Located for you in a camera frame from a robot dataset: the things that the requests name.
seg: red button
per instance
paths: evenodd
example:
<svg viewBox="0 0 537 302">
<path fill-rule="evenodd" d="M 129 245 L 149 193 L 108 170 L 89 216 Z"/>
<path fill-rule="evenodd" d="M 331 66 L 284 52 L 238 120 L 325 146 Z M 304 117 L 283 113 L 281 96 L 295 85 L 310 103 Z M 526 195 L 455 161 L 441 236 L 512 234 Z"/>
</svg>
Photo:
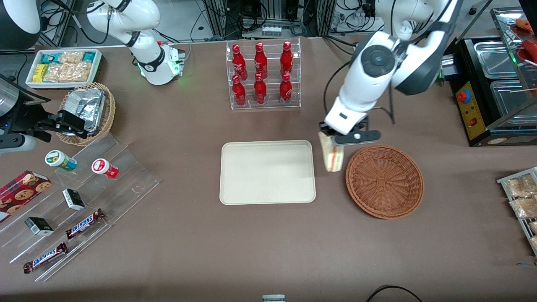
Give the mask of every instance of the red button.
<svg viewBox="0 0 537 302">
<path fill-rule="evenodd" d="M 466 92 L 459 92 L 459 94 L 457 95 L 457 100 L 461 103 L 463 103 L 464 101 L 466 101 L 466 99 L 468 98 L 468 95 L 466 94 Z"/>
</svg>

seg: brown table surface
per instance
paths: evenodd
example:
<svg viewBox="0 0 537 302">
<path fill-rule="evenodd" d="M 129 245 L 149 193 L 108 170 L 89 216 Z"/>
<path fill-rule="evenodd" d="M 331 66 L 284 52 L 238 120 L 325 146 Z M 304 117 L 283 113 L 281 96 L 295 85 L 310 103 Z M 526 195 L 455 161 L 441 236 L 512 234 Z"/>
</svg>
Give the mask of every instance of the brown table surface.
<svg viewBox="0 0 537 302">
<path fill-rule="evenodd" d="M 325 171 L 317 138 L 323 88 L 348 56 L 321 38 L 301 41 L 302 108 L 276 112 L 230 110 L 225 42 L 193 45 L 184 76 L 164 86 L 140 76 L 127 48 L 101 48 L 100 81 L 117 103 L 112 133 L 162 182 L 47 282 L 2 257 L 0 300 L 260 301 L 283 293 L 290 302 L 365 301 L 384 284 L 424 301 L 535 300 L 537 268 L 516 265 L 533 254 L 495 180 L 535 166 L 537 147 L 470 148 L 449 86 L 395 92 L 397 124 L 374 111 L 372 128 L 416 161 L 425 196 L 406 218 L 371 217 L 350 198 L 344 173 Z M 54 98 L 50 111 L 65 95 L 40 93 Z M 225 143 L 296 139 L 313 145 L 312 203 L 220 203 Z M 5 154 L 0 183 L 25 169 L 52 173 L 43 156 L 54 148 L 79 150 L 54 136 L 32 152 Z M 345 164 L 358 148 L 345 149 Z M 413 301 L 398 290 L 373 301 L 388 298 Z"/>
</svg>

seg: red bottle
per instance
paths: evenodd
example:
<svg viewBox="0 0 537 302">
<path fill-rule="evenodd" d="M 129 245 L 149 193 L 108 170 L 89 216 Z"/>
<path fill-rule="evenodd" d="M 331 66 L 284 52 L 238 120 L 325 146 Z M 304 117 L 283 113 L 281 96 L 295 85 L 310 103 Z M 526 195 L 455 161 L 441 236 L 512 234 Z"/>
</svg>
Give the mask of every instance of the red bottle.
<svg viewBox="0 0 537 302">
<path fill-rule="evenodd" d="M 284 73 L 283 78 L 284 80 L 280 84 L 280 104 L 287 106 L 291 102 L 291 90 L 293 90 L 293 85 L 289 81 L 291 78 L 289 73 Z"/>
<path fill-rule="evenodd" d="M 237 103 L 237 106 L 244 107 L 246 106 L 246 91 L 244 90 L 244 86 L 241 83 L 241 79 L 238 77 L 238 75 L 233 76 L 233 86 L 231 89 L 233 90 L 233 97 L 235 98 L 235 103 Z"/>
<path fill-rule="evenodd" d="M 248 72 L 246 71 L 246 61 L 241 54 L 241 48 L 235 44 L 231 49 L 233 50 L 233 69 L 235 74 L 240 77 L 241 81 L 246 81 Z"/>
<path fill-rule="evenodd" d="M 253 89 L 256 91 L 256 102 L 259 105 L 263 105 L 267 102 L 267 85 L 263 81 L 263 76 L 260 73 L 256 73 L 256 83 L 253 85 Z"/>
<path fill-rule="evenodd" d="M 285 73 L 291 74 L 293 72 L 293 54 L 291 53 L 291 42 L 284 42 L 284 52 L 280 57 L 280 73 L 283 77 Z"/>
<path fill-rule="evenodd" d="M 253 58 L 256 65 L 256 73 L 261 74 L 263 79 L 269 76 L 269 67 L 267 64 L 267 56 L 263 51 L 263 43 L 256 43 L 256 57 Z"/>
</svg>

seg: snickers bar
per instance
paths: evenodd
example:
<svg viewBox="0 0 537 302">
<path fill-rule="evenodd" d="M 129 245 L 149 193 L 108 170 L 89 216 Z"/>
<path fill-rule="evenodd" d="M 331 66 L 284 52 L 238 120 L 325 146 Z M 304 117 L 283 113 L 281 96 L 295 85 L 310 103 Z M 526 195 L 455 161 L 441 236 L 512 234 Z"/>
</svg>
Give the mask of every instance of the snickers bar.
<svg viewBox="0 0 537 302">
<path fill-rule="evenodd" d="M 60 243 L 60 245 L 53 250 L 49 251 L 48 253 L 42 255 L 41 257 L 37 258 L 36 260 L 32 262 L 27 262 L 24 264 L 24 273 L 29 274 L 32 271 L 34 271 L 38 266 L 42 265 L 45 262 L 49 262 L 53 258 L 55 258 L 57 255 L 61 254 L 67 254 L 67 246 L 65 242 Z"/>
<path fill-rule="evenodd" d="M 76 226 L 72 227 L 72 229 L 66 231 L 67 233 L 67 239 L 71 239 L 74 236 L 78 235 L 79 233 L 85 231 L 87 228 L 89 228 L 92 224 L 97 222 L 97 220 L 104 217 L 103 210 L 100 208 L 93 212 L 90 216 L 88 216 L 86 219 L 79 222 Z"/>
</svg>

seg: acrylic bottle rack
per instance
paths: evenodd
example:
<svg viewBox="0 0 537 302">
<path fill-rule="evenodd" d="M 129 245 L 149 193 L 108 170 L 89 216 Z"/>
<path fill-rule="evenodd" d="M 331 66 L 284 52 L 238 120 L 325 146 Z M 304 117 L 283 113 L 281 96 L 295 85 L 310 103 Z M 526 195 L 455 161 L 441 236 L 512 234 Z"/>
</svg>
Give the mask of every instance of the acrylic bottle rack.
<svg viewBox="0 0 537 302">
<path fill-rule="evenodd" d="M 281 83 L 281 74 L 280 74 L 280 57 L 283 52 L 284 42 L 291 42 L 291 53 L 293 54 L 293 71 L 291 72 L 291 84 L 292 97 L 289 105 L 284 106 L 280 104 L 280 83 Z M 228 42 L 226 46 L 226 64 L 228 72 L 228 85 L 229 85 L 229 99 L 231 103 L 232 110 L 238 109 L 264 109 L 264 108 L 289 108 L 289 107 L 300 107 L 302 105 L 301 99 L 301 70 L 300 70 L 300 60 L 301 60 L 301 51 L 300 51 L 300 39 L 266 39 L 260 40 L 263 43 L 263 49 L 267 56 L 268 61 L 268 77 L 264 80 L 267 86 L 267 101 L 264 105 L 259 105 L 255 100 L 255 92 L 253 85 L 255 83 L 255 74 L 256 69 L 253 62 L 253 58 L 256 55 L 256 47 L 252 41 L 241 40 L 235 42 Z M 241 47 L 241 53 L 244 56 L 246 61 L 246 71 L 248 72 L 248 79 L 242 84 L 246 90 L 246 106 L 239 107 L 237 106 L 235 99 L 233 97 L 233 91 L 231 87 L 233 82 L 231 77 L 235 74 L 233 69 L 233 52 L 231 47 L 237 44 Z"/>
<path fill-rule="evenodd" d="M 82 149 L 75 156 L 75 170 L 56 169 L 49 176 L 52 186 L 0 224 L 0 247 L 3 259 L 20 267 L 65 241 L 69 252 L 39 266 L 28 274 L 36 282 L 44 282 L 109 230 L 128 210 L 157 186 L 158 181 L 127 150 L 127 146 L 108 134 Z M 91 163 L 104 158 L 119 168 L 119 175 L 109 179 L 91 171 Z M 67 207 L 62 191 L 77 190 L 85 209 L 75 211 Z M 106 215 L 83 233 L 67 240 L 65 231 L 71 229 L 98 208 Z M 28 217 L 42 217 L 54 229 L 50 236 L 34 235 L 25 225 Z"/>
</svg>

